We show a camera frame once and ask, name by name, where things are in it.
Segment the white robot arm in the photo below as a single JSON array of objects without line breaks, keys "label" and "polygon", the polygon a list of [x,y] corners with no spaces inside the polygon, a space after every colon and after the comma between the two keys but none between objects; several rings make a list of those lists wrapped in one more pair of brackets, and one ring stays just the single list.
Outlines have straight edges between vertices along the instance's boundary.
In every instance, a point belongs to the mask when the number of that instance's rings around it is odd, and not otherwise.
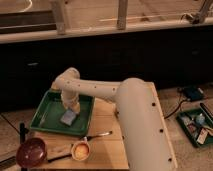
[{"label": "white robot arm", "polygon": [[70,108],[77,94],[115,103],[130,171],[176,171],[177,160],[152,82],[82,80],[77,69],[69,68],[54,83]]}]

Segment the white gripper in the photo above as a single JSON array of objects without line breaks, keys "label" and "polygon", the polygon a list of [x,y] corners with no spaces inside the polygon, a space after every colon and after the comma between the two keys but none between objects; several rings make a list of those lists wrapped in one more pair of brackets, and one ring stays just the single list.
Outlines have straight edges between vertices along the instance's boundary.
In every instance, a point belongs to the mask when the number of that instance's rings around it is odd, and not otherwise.
[{"label": "white gripper", "polygon": [[79,94],[74,92],[63,91],[61,93],[63,106],[66,109],[71,109],[76,114],[80,113]]}]

